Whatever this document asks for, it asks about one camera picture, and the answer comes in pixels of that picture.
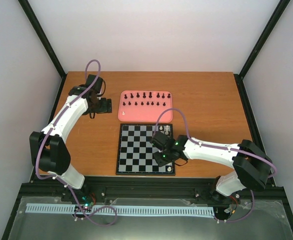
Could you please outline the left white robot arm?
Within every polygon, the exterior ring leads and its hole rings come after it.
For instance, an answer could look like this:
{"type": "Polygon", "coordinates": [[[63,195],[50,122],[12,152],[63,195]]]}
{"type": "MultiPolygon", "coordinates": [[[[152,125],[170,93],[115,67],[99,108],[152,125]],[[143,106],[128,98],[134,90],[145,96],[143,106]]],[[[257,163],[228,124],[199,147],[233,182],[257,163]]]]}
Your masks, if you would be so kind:
{"type": "Polygon", "coordinates": [[[105,90],[103,78],[88,75],[85,84],[69,91],[65,104],[53,120],[40,132],[34,131],[29,136],[35,173],[39,176],[41,170],[61,180],[66,187],[73,188],[73,196],[82,202],[90,197],[91,189],[84,184],[84,175],[72,166],[66,141],[81,116],[94,119],[97,114],[112,112],[112,100],[103,97],[105,90]]]}

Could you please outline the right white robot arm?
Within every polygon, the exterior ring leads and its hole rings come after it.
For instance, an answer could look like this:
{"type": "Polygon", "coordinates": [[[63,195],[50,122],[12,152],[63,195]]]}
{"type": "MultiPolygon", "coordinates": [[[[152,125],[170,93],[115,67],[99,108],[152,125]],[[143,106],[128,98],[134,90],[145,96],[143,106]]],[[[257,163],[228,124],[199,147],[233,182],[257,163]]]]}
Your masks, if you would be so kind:
{"type": "Polygon", "coordinates": [[[272,160],[255,143],[246,139],[239,144],[222,144],[188,135],[174,139],[156,131],[149,142],[157,149],[153,158],[160,167],[174,164],[177,160],[203,160],[231,168],[231,173],[218,176],[211,189],[202,192],[204,199],[219,204],[244,189],[264,191],[268,179],[276,171],[272,160]]]}

